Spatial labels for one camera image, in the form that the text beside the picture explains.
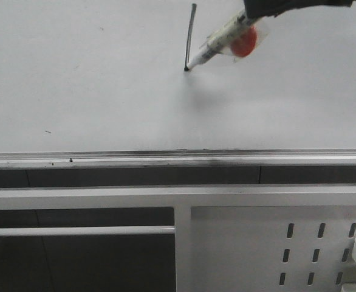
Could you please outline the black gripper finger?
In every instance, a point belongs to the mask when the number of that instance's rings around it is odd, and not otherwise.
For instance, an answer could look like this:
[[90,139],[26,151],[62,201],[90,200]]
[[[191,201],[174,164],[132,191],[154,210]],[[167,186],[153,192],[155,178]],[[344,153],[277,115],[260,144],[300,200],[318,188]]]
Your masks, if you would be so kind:
[[278,16],[294,9],[303,9],[314,6],[350,7],[353,1],[328,0],[244,0],[245,10],[249,18],[264,16]]

